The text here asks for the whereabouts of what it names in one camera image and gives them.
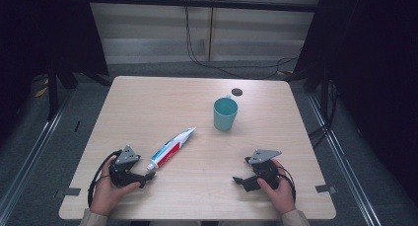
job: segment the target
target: beige sleeve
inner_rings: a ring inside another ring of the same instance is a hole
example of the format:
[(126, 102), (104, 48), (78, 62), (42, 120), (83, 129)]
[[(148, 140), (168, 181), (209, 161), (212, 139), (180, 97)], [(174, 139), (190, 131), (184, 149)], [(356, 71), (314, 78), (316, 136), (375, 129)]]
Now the beige sleeve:
[(304, 212), (297, 209), (287, 212), (282, 215), (282, 221), (284, 226), (309, 226), (307, 217)]
[(90, 211), (90, 209), (84, 210), (83, 219), (80, 226), (105, 226), (107, 222), (107, 216), (99, 215)]

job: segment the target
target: toothpaste tube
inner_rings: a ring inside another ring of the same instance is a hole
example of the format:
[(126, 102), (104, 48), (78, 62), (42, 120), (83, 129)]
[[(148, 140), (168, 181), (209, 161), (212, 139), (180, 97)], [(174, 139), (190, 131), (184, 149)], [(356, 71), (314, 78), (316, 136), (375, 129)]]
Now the toothpaste tube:
[(166, 163), (172, 155), (174, 155), (184, 144), (184, 142), (190, 137), (191, 133), (196, 127), (188, 128), (184, 132), (180, 133), (173, 139), (169, 140), (157, 153), (151, 157), (151, 163), (147, 166), (148, 170), (161, 167)]

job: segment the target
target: table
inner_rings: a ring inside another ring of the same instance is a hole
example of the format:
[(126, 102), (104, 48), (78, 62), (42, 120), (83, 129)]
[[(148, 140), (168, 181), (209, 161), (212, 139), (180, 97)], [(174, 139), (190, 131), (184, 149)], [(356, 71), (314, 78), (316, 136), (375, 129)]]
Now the table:
[[(243, 94), (232, 95), (239, 88)], [(233, 128), (213, 125), (213, 103), (231, 95), (239, 105)], [(156, 177), (127, 195), (110, 217), (125, 220), (275, 220), (279, 215), (262, 190), (246, 192), (233, 177), (253, 176), (244, 157), (260, 149), (281, 150), (275, 157), (292, 174), (297, 207), (309, 219), (331, 219), (328, 192), (292, 91), (282, 81), (201, 78), (117, 77), (59, 215), (81, 219), (87, 190), (97, 168), (111, 152), (129, 144), (141, 160), (132, 173), (145, 175), (151, 156), (187, 127), (193, 135)]]

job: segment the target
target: white wall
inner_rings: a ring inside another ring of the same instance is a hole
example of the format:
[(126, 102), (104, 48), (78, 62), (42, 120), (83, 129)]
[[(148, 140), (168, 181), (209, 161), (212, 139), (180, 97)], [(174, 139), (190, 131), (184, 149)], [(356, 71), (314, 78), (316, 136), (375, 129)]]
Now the white wall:
[[(317, 3), (317, 0), (241, 1)], [(91, 6), (107, 63), (189, 60), (184, 8), (95, 3)], [(295, 56), (313, 17), (313, 13), (241, 9), (188, 8), (188, 12), (192, 47), (199, 60), (275, 60)]]

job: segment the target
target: teal cup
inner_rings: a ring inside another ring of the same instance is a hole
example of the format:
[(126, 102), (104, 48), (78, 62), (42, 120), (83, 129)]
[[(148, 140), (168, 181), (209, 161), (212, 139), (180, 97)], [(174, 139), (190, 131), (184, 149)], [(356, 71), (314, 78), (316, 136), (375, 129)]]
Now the teal cup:
[(213, 120), (215, 127), (221, 131), (228, 131), (233, 126), (237, 115), (238, 105), (231, 96), (218, 99), (213, 105)]

